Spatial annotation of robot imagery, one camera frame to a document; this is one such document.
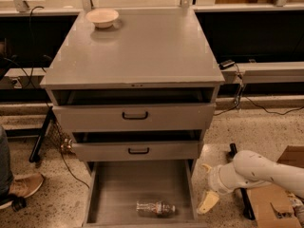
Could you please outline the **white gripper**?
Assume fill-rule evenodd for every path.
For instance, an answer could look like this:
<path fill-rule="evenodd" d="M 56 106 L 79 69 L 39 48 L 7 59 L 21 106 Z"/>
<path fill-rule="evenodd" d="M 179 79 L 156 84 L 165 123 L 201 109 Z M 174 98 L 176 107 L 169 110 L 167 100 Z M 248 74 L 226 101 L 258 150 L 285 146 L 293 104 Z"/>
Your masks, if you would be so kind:
<path fill-rule="evenodd" d="M 202 167 L 208 173 L 208 185 L 211 190 L 205 190 L 202 194 L 197 208 L 199 215 L 209 212 L 219 202 L 219 195 L 232 193 L 244 183 L 244 178 L 236 172 L 232 163 L 214 167 L 204 163 Z"/>

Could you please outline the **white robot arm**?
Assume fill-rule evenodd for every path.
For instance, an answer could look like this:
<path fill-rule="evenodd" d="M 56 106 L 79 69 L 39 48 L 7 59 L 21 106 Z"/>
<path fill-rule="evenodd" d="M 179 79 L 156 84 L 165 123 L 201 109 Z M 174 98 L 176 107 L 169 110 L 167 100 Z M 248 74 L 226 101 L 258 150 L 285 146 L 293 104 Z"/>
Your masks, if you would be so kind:
<path fill-rule="evenodd" d="M 300 198 L 304 198 L 304 169 L 270 161 L 251 150 L 236 153 L 226 164 L 210 166 L 207 171 L 208 189 L 204 191 L 197 213 L 209 212 L 219 197 L 232 193 L 239 188 L 252 188 L 269 183 L 276 184 Z"/>

